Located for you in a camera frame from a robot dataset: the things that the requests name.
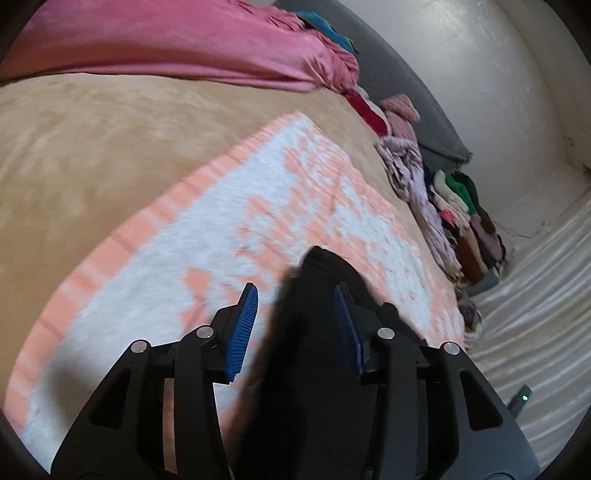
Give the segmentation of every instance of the blue fabric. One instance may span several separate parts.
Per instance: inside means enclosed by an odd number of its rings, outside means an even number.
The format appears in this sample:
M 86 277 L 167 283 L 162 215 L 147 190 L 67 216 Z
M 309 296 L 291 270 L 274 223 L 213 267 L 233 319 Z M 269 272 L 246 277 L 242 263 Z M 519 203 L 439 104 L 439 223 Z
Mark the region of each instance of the blue fabric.
M 495 275 L 494 269 L 491 268 L 484 274 L 484 278 L 480 282 L 470 285 L 462 289 L 462 292 L 466 292 L 469 297 L 473 297 L 484 291 L 490 290 L 492 287 L 496 287 L 499 284 L 499 277 Z
M 345 37 L 344 35 L 339 35 L 337 32 L 335 32 L 335 29 L 330 26 L 324 17 L 321 17 L 317 13 L 307 12 L 305 10 L 296 10 L 295 14 L 302 20 L 312 25 L 312 27 L 321 32 L 323 35 L 329 37 L 333 42 L 343 47 L 349 53 L 355 53 L 355 49 L 353 48 L 350 38 Z

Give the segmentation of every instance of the lavender clothing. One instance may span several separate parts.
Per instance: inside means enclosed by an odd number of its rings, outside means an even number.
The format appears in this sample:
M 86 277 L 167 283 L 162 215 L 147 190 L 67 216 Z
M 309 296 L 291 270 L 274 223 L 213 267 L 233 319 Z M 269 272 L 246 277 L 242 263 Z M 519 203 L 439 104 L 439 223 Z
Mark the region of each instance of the lavender clothing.
M 470 215 L 470 224 L 476 231 L 478 238 L 484 244 L 488 252 L 491 254 L 491 257 L 500 262 L 503 260 L 503 249 L 501 248 L 501 241 L 499 240 L 499 236 L 495 233 L 487 233 L 484 228 L 482 227 L 482 219 L 480 215 L 477 213 L 473 213 Z
M 382 137 L 375 148 L 386 165 L 396 195 L 410 204 L 435 262 L 444 272 L 455 277 L 462 267 L 445 236 L 436 208 L 429 202 L 418 145 L 404 138 Z

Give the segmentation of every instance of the pile of clothes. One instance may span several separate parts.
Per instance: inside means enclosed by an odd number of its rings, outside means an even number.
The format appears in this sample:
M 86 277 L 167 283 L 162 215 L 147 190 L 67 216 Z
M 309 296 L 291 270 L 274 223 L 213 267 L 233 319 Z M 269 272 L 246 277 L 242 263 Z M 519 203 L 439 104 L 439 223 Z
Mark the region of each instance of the pile of clothes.
M 407 95 L 378 107 L 357 86 L 345 98 L 379 136 L 375 147 L 390 184 L 408 202 L 433 258 L 455 282 L 460 311 L 472 330 L 480 314 L 469 297 L 499 283 L 498 268 L 505 260 L 505 247 L 474 182 L 465 173 L 432 171 L 423 164 L 413 129 L 420 115 Z

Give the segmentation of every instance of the pink and white towel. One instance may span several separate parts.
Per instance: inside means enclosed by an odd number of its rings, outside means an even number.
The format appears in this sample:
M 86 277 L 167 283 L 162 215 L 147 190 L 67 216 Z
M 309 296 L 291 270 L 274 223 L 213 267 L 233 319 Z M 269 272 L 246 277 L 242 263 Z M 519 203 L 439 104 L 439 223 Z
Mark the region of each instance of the pink and white towel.
M 5 402 L 11 424 L 48 469 L 80 409 L 131 342 L 179 340 L 234 304 L 252 281 L 259 312 L 245 365 L 234 384 L 215 391 L 222 433 L 228 431 L 278 282 L 311 245 L 347 259 L 430 345 L 463 344 L 453 293 L 426 266 L 396 208 L 307 117 L 294 113 L 182 179 L 66 278 L 12 372 Z

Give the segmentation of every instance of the green clothing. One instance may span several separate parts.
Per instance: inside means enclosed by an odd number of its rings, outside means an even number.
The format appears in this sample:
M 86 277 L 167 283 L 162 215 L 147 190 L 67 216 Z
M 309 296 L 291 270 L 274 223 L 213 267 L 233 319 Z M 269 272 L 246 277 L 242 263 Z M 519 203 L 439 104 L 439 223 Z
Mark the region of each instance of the green clothing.
M 457 194 L 464 201 L 468 207 L 468 213 L 470 215 L 476 213 L 474 202 L 472 202 L 472 198 L 470 197 L 470 194 L 463 183 L 456 181 L 456 179 L 452 177 L 451 173 L 445 174 L 445 183 L 453 190 L 453 193 Z

